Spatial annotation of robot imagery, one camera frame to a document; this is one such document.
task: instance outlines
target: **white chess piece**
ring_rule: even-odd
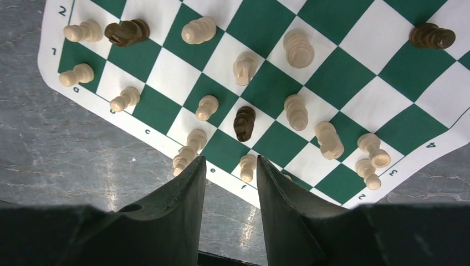
[[[69,25],[64,28],[64,35],[71,42],[99,42],[103,38],[103,30],[94,21],[85,21],[80,25]]]
[[[289,125],[297,131],[302,131],[308,124],[308,112],[305,108],[305,101],[302,96],[294,94],[284,102],[284,109]]]
[[[357,140],[359,149],[369,153],[369,160],[376,168],[384,168],[390,164],[392,158],[390,155],[380,149],[380,139],[375,134],[367,133]]]
[[[287,179],[291,180],[292,181],[292,177],[290,177],[290,175],[287,175],[287,174],[283,174]]]
[[[233,63],[233,74],[237,85],[246,86],[256,73],[258,58],[253,52],[241,53]]]
[[[286,33],[283,45],[287,62],[292,67],[306,68],[312,63],[315,51],[302,29],[292,29]]]
[[[59,75],[62,85],[71,87],[78,83],[88,83],[95,78],[95,72],[87,64],[79,64],[73,70],[68,70]]]
[[[173,174],[178,176],[196,158],[197,153],[207,143],[207,135],[200,129],[194,129],[186,139],[186,146],[179,150],[179,154],[173,158]]]
[[[315,134],[320,144],[323,157],[328,160],[339,158],[344,152],[344,146],[339,139],[336,129],[329,122],[320,122],[315,126]]]
[[[378,190],[382,186],[378,175],[375,174],[375,167],[369,159],[362,159],[355,165],[357,174],[364,178],[364,183],[371,190]]]
[[[248,183],[253,180],[254,170],[256,169],[256,157],[253,155],[245,155],[240,159],[240,178],[243,182]]]
[[[181,31],[181,38],[188,44],[201,44],[214,38],[216,31],[216,23],[203,17],[186,24]]]
[[[199,107],[196,110],[196,117],[201,121],[207,121],[213,113],[219,108],[219,101],[212,95],[204,96],[199,101]]]
[[[134,106],[140,101],[140,93],[134,87],[127,87],[121,91],[120,96],[114,98],[109,106],[115,112],[121,112],[128,106]]]

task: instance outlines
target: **green and white chessboard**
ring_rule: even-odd
[[[352,208],[376,202],[421,167],[470,141],[470,1],[464,0],[48,0],[38,64],[54,90],[146,142],[170,158],[193,129],[208,143],[207,178],[259,206],[256,178],[239,179],[239,159],[262,154],[312,193]],[[181,29],[211,17],[217,34],[189,45]],[[120,48],[104,38],[72,43],[62,30],[88,19],[104,29],[112,22],[141,18],[150,39]],[[456,33],[446,50],[417,49],[410,30],[432,22]],[[290,67],[284,34],[302,28],[315,49],[313,63]],[[254,51],[260,59],[248,86],[237,86],[236,57]],[[89,64],[95,79],[64,87],[59,73]],[[124,112],[109,101],[127,86],[140,102]],[[285,98],[306,101],[306,130],[290,128]],[[219,109],[209,121],[196,119],[201,97],[214,95]],[[243,105],[256,111],[251,139],[238,142],[235,113]],[[345,147],[338,160],[322,157],[314,126],[331,121]],[[392,157],[377,170],[379,190],[365,187],[354,164],[367,154],[357,139],[373,132]]]

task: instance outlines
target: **marble surface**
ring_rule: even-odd
[[[117,210],[171,179],[171,160],[45,85],[44,4],[0,1],[0,200]],[[469,161],[467,145],[380,202],[470,202]],[[267,265],[260,211],[207,181],[200,249]]]

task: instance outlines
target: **chess piece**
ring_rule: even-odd
[[[109,106],[115,112],[121,112],[128,106],[134,106],[140,101],[140,93],[134,87],[127,87],[121,91],[121,95],[114,98]]]
[[[375,168],[384,168],[390,164],[390,155],[380,149],[380,139],[375,134],[367,133],[357,140],[359,149],[369,153],[369,160]]]
[[[64,35],[71,42],[87,41],[91,43],[99,42],[103,38],[103,31],[98,23],[85,21],[80,25],[69,25],[64,28]]]
[[[344,146],[333,124],[329,122],[318,123],[315,126],[315,134],[323,157],[327,160],[333,160],[343,155]]]
[[[456,35],[450,29],[442,29],[432,23],[422,23],[410,32],[410,42],[418,48],[446,49],[455,42]]]
[[[233,63],[233,74],[237,79],[237,85],[246,86],[256,73],[258,58],[252,52],[243,52]]]
[[[290,177],[290,175],[287,175],[287,174],[283,174],[287,179],[291,180],[292,181],[292,177]]]
[[[148,39],[150,28],[142,19],[133,19],[122,21],[121,24],[109,24],[104,30],[104,36],[119,47],[129,47]]]
[[[233,128],[240,142],[245,142],[251,138],[255,118],[256,114],[251,107],[244,106],[238,109],[235,120],[233,121]]]
[[[87,64],[79,64],[73,70],[68,70],[59,75],[62,85],[71,87],[78,83],[88,83],[95,78],[95,72]]]
[[[292,29],[286,33],[283,45],[287,63],[293,68],[306,68],[312,63],[315,50],[302,29]]]
[[[216,23],[207,17],[191,21],[183,27],[181,38],[187,44],[201,44],[216,35]]]
[[[219,108],[219,101],[212,95],[204,96],[199,101],[199,107],[196,110],[196,117],[201,121],[207,121],[213,113]]]
[[[200,129],[194,129],[186,139],[186,146],[179,150],[179,154],[173,159],[175,171],[173,175],[178,176],[196,158],[197,153],[207,143],[207,135]]]
[[[253,155],[245,155],[240,159],[240,178],[243,182],[248,183],[253,180],[254,170],[256,169],[256,157]]]
[[[369,159],[362,159],[355,165],[357,174],[364,178],[364,183],[371,190],[378,190],[382,186],[378,175],[375,174],[375,167]]]
[[[284,109],[290,127],[297,131],[302,131],[307,127],[308,112],[305,108],[305,101],[302,96],[294,94],[287,97],[284,102]]]

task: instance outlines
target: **dark brown chess piece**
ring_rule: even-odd
[[[422,23],[410,32],[410,42],[418,48],[449,48],[455,41],[455,33],[432,23]]]
[[[255,118],[256,114],[251,107],[244,106],[238,109],[235,120],[233,121],[233,128],[240,142],[245,142],[251,138]]]
[[[109,24],[104,30],[104,36],[119,47],[129,47],[148,39],[150,28],[142,19],[133,19],[122,21],[121,24]]]

